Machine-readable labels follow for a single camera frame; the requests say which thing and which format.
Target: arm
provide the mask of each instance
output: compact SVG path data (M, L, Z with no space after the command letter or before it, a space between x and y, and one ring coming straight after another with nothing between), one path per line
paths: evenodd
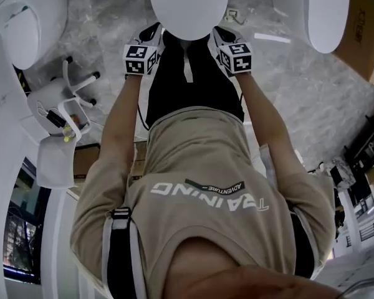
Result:
M320 264L323 264L335 237L332 184L329 178L307 174L295 154L279 112L251 74L237 74L236 78L244 94L257 141L259 145L269 145L279 192L303 212L316 241Z
M134 157L134 136L141 76L127 78L105 122L100 158L115 156L130 170Z
M236 74L244 94L259 146L269 145L277 181L294 174L306 174L292 147L287 127L279 112L263 94L250 73Z
M125 82L105 123L98 161L89 169L79 197L70 249L81 272L103 293L102 235L106 215L123 204L133 163L141 77Z

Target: gray marble floor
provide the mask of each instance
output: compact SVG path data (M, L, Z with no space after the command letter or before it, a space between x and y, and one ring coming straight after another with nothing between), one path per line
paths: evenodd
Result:
M272 0L229 0L229 5L240 10L240 21L246 20L243 26L231 26L251 42L252 74L280 111L306 167L313 168L321 160L340 154L364 124L365 115L374 110L374 87L333 55L319 54L295 39L274 12ZM51 77L61 76L61 61L69 55L74 58L71 82L100 71L102 77L80 95L98 101L87 113L92 121L103 125L123 86L123 46L136 29L154 21L155 14L150 0L69 0L68 12L67 27L58 45L27 70L26 77L32 89L42 87ZM291 43L257 40L255 33L288 37ZM215 52L212 39L209 46ZM191 76L188 65L186 75ZM152 79L143 78L143 116ZM252 133L251 126L246 130ZM80 143L99 142L101 133L102 128L94 125ZM146 134L137 118L136 140L146 138Z

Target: white plastic object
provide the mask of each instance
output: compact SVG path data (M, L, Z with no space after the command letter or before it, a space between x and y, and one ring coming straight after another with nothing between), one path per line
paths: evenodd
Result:
M58 103L68 98L72 98L72 93L69 91L65 80L56 78L46 86L31 92L27 97L27 104L35 119L49 134L61 135L62 129L55 126L44 117L45 114L42 115L41 113L48 112L53 108L58 109Z
M76 97L78 97L76 92L79 91L81 88L84 88L84 87L88 86L89 84L93 83L94 81L96 81L97 78L94 75L92 75L91 77L87 78L83 82L80 82L79 84L72 86L70 84L69 76L68 76L68 65L69 65L69 63L68 63L67 60L62 61L62 76L64 77L64 80L65 80L69 90L72 92L72 94L75 95ZM93 107L93 105L91 103L88 103L88 105L86 105L85 103L86 102L84 102L82 104L84 106L88 106L90 108Z
M67 189L74 186L76 137L67 143L63 136L41 140L37 154L36 182L41 187Z
M25 70L60 39L67 0L0 0L0 34L13 64Z
M338 47L349 0L273 0L273 5L289 29L317 51L331 53Z
M228 0L151 0L151 3L166 30L183 40L198 40L221 22Z

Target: white chair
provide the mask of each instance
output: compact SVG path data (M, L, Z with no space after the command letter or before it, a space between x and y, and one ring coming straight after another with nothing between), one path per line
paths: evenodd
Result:
M81 99L76 91L91 84L100 77L98 72L87 80L71 86L68 78L68 65L72 62L69 57L62 63L64 78L54 78L48 85L32 92L27 102L32 114L39 124L50 134L39 144L37 155L37 184L51 189L67 189L74 186L74 151L76 143L83 134L90 130L90 120L82 106L93 107L95 100L87 102ZM49 111L63 118L71 127L75 136L65 141L63 128L58 127L47 119ZM77 116L75 123L71 116Z

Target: chair leg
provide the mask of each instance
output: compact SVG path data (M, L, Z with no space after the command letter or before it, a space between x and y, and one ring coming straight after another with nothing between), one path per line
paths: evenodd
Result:
M72 58L68 57L62 62L62 76L64 77L64 80L67 82L67 86L72 89L69 82L68 77L68 65L72 62Z
M83 82L80 82L79 84L75 85L74 87L70 87L70 90L72 91L73 94L75 94L75 92L77 92L81 88L84 88L84 87L88 86L89 84L93 83L94 81L96 81L96 79L97 78L94 75L92 75L87 80L84 80Z
M84 107L92 108L94 105L92 103L89 103L82 98L79 100L80 105L83 105Z

